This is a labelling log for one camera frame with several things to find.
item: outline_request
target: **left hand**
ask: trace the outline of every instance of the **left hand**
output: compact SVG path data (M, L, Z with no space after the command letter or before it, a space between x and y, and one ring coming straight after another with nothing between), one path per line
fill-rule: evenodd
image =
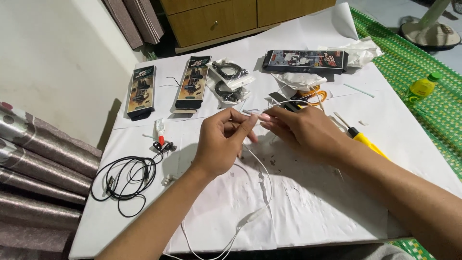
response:
M226 108L205 119L191 167L212 179L227 172L241 154L245 137L257 142L257 136L252 131L257 120L256 115L249 117L234 108Z

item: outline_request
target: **earphone packaging box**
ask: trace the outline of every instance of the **earphone packaging box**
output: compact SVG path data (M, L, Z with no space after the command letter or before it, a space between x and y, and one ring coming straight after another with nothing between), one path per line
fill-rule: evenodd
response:
M174 113L196 113L204 99L211 56L191 56L186 64L181 88L176 96Z
M127 115L132 121L148 118L154 111L154 83L156 66L133 71L131 87L128 90Z
M348 53L342 50L270 50L266 71L342 74L347 71Z

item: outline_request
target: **white table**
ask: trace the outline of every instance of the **white table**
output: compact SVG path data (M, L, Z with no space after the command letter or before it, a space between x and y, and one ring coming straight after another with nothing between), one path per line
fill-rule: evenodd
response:
M270 74L259 71L261 57L267 50L342 46L357 38L352 24L348 5L342 4L289 21L257 36L193 55L211 55L213 59L227 56L243 68L253 69L256 80L248 85L252 96L235 108L261 109L268 105L264 99L268 93L279 89ZM159 164L158 175L144 192L146 206L165 190L160 183L164 176L181 176L184 173L194 157L203 118L219 111L218 101L208 92L202 108L192 119L171 115L177 87L166 86L174 85L174 80L165 77L173 76L180 80L190 56L176 56L136 66L157 66L156 111L148 119L131 122L124 118L123 105L101 160L101 166L104 166L129 155L152 157L152 140L142 134L153 133L156 119L169 118L165 138L173 141L178 150L169 153ZM342 83L373 92L376 97L347 89ZM393 162L462 198L460 181L372 63L355 74L336 75L334 82L325 84L334 94L333 98L324 102L327 115L340 112ZM358 124L359 120L369 126ZM305 163L272 133L260 126L256 126L254 131L259 136L259 143L250 147L270 171L273 200L265 214L242 229L232 250L379 241L407 234L384 207L365 195L346 174L342 179L329 166ZM237 222L264 205L269 194L267 177L259 174L260 165L247 150L244 150L243 157L236 160L228 173L206 187L186 216L188 238L194 251L221 251L234 235ZM141 203L136 199L124 202L122 210L127 214L136 212ZM93 258L133 220L118 213L116 201L97 202L89 198L70 259ZM165 252L189 252L180 229L173 235Z

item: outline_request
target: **screwdriver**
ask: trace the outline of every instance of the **screwdriver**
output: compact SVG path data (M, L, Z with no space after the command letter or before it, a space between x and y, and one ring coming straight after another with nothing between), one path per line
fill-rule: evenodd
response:
M359 142L362 142L363 144L367 145L370 149L372 149L373 151L375 151L376 153L380 154L381 156L385 157L388 159L388 157L386 155L384 155L380 150L379 148L377 148L377 146L375 146L375 144L371 143L369 141L369 139L367 139L366 136L364 136L363 133L360 133L358 130L356 130L356 128L354 127L350 127L350 125L348 125L345 120L343 120L343 118L337 113L337 112L334 112L334 115L336 115L347 127L348 127L348 133L350 133L350 135L353 137L353 140L356 140L356 141L359 141Z

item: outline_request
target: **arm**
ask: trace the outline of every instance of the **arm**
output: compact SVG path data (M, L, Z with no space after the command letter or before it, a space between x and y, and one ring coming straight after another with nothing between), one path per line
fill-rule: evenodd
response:
M462 199L412 174L343 134L324 113L275 107L261 125L291 148L359 182L437 259L462 258Z
M246 136L256 142L257 117L225 109L204 120L191 167L114 239L96 260L158 259L204 188L227 172Z

